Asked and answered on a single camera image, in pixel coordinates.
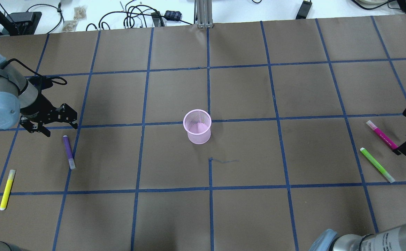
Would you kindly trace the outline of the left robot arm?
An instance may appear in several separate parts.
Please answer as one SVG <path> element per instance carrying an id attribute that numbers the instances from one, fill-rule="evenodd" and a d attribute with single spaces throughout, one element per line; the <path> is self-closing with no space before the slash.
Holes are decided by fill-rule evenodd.
<path id="1" fill-rule="evenodd" d="M 42 94 L 54 84 L 66 85 L 58 76 L 48 77 L 34 73 L 31 78 L 23 76 L 12 63 L 24 64 L 18 59 L 6 59 L 0 54 L 0 130 L 20 124 L 29 133 L 42 133 L 50 137 L 46 128 L 53 122 L 67 123 L 78 128 L 78 114 L 68 104 L 55 107 Z"/>

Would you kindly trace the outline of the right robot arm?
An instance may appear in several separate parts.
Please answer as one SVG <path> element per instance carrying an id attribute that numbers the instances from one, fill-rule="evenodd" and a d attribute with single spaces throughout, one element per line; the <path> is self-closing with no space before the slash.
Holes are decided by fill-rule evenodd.
<path id="1" fill-rule="evenodd" d="M 397 146 L 372 121 L 367 125 L 396 155 L 406 156 L 406 141 Z M 406 251 L 406 224 L 370 235 L 338 235 L 325 230 L 311 245 L 311 251 Z"/>

